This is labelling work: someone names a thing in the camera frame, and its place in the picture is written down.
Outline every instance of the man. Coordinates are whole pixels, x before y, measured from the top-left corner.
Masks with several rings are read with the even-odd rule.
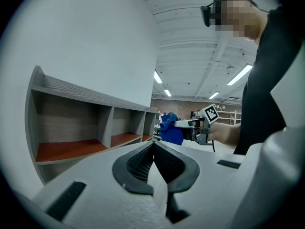
[[[233,31],[234,36],[254,41],[258,46],[244,88],[241,123],[213,123],[208,135],[209,140],[236,146],[234,153],[245,155],[251,145],[264,142],[269,135],[285,127],[270,91],[292,64],[301,39],[283,7],[267,13],[251,0],[214,0],[211,18],[217,30]]]

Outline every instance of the black cable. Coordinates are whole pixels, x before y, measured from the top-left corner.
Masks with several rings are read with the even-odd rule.
[[[214,147],[214,140],[212,140],[212,147],[213,147],[214,153],[216,153],[216,152],[215,152],[215,147]]]
[[[162,11],[162,12],[158,12],[158,13],[153,13],[152,15],[156,15],[156,14],[159,14],[159,13],[165,13],[165,12],[168,12],[168,11],[173,11],[173,10],[184,10],[184,9],[199,9],[200,7],[187,7],[187,8],[178,8],[178,9],[172,9],[172,10],[166,10],[166,11]]]

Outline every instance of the ceiling light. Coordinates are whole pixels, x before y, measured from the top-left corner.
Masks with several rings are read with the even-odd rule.
[[[235,82],[237,82],[240,78],[242,78],[251,69],[252,69],[252,65],[246,64],[246,66],[238,73],[238,75],[234,77],[227,85],[232,86]]]
[[[169,97],[171,97],[172,95],[170,94],[170,91],[168,91],[168,90],[164,90],[165,92],[166,92],[166,94],[169,96]]]
[[[156,79],[157,83],[162,83],[162,81],[156,71],[154,71],[154,78]]]
[[[209,99],[214,98],[215,96],[217,96],[219,94],[219,92],[215,92],[212,96],[209,97]]]

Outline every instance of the blue cloth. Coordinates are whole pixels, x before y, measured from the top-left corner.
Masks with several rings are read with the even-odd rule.
[[[183,134],[180,128],[174,127],[173,124],[179,120],[178,117],[170,112],[161,117],[160,123],[161,138],[163,141],[181,145],[183,142]]]

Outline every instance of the wooden shelf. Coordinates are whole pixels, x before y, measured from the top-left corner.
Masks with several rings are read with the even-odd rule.
[[[140,135],[130,133],[130,132],[113,135],[111,137],[111,147],[123,146],[123,145],[131,143],[132,141],[135,141],[139,138],[141,138]]]
[[[142,142],[148,141],[148,140],[151,139],[152,137],[153,137],[152,135],[145,135],[145,134],[143,134]]]
[[[36,163],[47,165],[75,160],[101,152],[107,148],[98,140],[87,140],[67,143],[40,143]]]

